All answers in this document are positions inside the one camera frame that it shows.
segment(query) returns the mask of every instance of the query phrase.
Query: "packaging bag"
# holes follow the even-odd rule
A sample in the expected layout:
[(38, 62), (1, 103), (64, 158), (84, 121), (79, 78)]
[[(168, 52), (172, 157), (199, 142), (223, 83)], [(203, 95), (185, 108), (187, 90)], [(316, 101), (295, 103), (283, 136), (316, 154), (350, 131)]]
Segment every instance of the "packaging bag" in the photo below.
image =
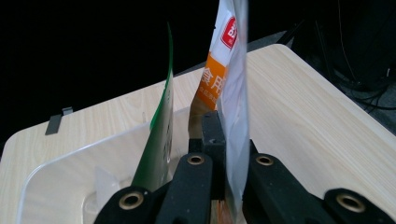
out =
[(245, 0), (219, 0), (216, 28), (201, 77), (191, 103), (190, 138), (202, 137), (201, 117), (218, 110), (226, 138), (226, 207), (232, 222), (241, 214), (248, 178), (249, 128), (246, 55), (248, 4)]
[(168, 182), (173, 133), (173, 40), (168, 26), (169, 70), (163, 95), (150, 123), (150, 134), (132, 185), (154, 191)]

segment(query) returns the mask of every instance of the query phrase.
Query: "black background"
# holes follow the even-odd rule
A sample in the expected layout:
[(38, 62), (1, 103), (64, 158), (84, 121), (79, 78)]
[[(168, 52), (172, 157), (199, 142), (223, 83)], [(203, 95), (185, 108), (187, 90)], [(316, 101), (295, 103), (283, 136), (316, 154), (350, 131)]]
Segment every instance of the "black background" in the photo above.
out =
[[(168, 22), (174, 73), (204, 62), (218, 3), (2, 1), (0, 142), (62, 108), (80, 110), (164, 80)], [(335, 4), (330, 5), (328, 13), (334, 16)], [(248, 41), (289, 29), (310, 6), (305, 1), (248, 1)]]

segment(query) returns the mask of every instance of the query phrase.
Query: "light wood tabletop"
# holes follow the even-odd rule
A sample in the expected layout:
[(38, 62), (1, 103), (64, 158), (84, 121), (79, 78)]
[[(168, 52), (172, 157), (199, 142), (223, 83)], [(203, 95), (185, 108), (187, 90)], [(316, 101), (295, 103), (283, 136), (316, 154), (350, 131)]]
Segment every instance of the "light wood tabletop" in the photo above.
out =
[[(174, 78), (174, 110), (188, 111), (202, 69)], [(22, 191), (40, 165), (151, 120), (164, 82), (21, 130), (0, 162), (0, 223), (16, 223)], [(396, 219), (396, 137), (283, 45), (247, 54), (250, 138), (323, 198), (352, 189)]]

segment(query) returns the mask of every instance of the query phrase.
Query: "orange stripe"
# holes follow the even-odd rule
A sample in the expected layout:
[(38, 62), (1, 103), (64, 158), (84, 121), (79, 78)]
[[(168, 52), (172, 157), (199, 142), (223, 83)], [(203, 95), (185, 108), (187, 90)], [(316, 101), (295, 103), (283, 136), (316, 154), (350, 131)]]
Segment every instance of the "orange stripe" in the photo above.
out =
[(216, 101), (225, 84), (225, 73), (226, 67), (212, 58), (209, 52), (197, 95), (211, 109), (216, 108)]

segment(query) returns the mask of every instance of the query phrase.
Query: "black plastic part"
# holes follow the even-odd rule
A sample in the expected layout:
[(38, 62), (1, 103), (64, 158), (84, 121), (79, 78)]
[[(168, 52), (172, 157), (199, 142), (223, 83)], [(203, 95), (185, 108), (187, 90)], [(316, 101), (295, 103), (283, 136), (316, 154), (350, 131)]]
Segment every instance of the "black plastic part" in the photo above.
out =
[[(155, 221), (155, 217), (161, 208), (163, 198), (169, 188), (169, 183), (151, 193), (147, 189), (130, 186), (117, 191), (105, 204), (99, 215), (96, 217), (95, 224), (149, 224)], [(124, 209), (120, 206), (122, 197), (129, 194), (139, 194), (143, 201), (137, 207)], [(136, 203), (136, 197), (131, 196), (127, 203)]]
[(64, 113), (64, 116), (69, 115), (69, 114), (73, 113), (73, 107), (69, 106), (69, 107), (63, 108), (62, 111)]
[(59, 126), (61, 126), (62, 115), (53, 115), (49, 118), (49, 125), (47, 126), (46, 135), (57, 133)]
[(395, 223), (384, 211), (349, 189), (327, 191), (323, 206), (337, 223)]
[(226, 143), (216, 110), (202, 116), (202, 139), (190, 139), (189, 152), (203, 152), (213, 160), (211, 199), (224, 199)]
[(250, 223), (260, 223), (263, 213), (255, 212), (257, 204), (249, 202), (257, 197), (270, 223), (335, 223), (289, 170), (276, 157), (255, 153), (250, 156), (248, 185), (244, 211)]
[(305, 20), (300, 21), (285, 34), (283, 34), (277, 41), (277, 44), (287, 45), (294, 38), (295, 33), (297, 33), (301, 26), (305, 23)]
[(183, 156), (155, 223), (208, 223), (212, 169), (204, 153)]

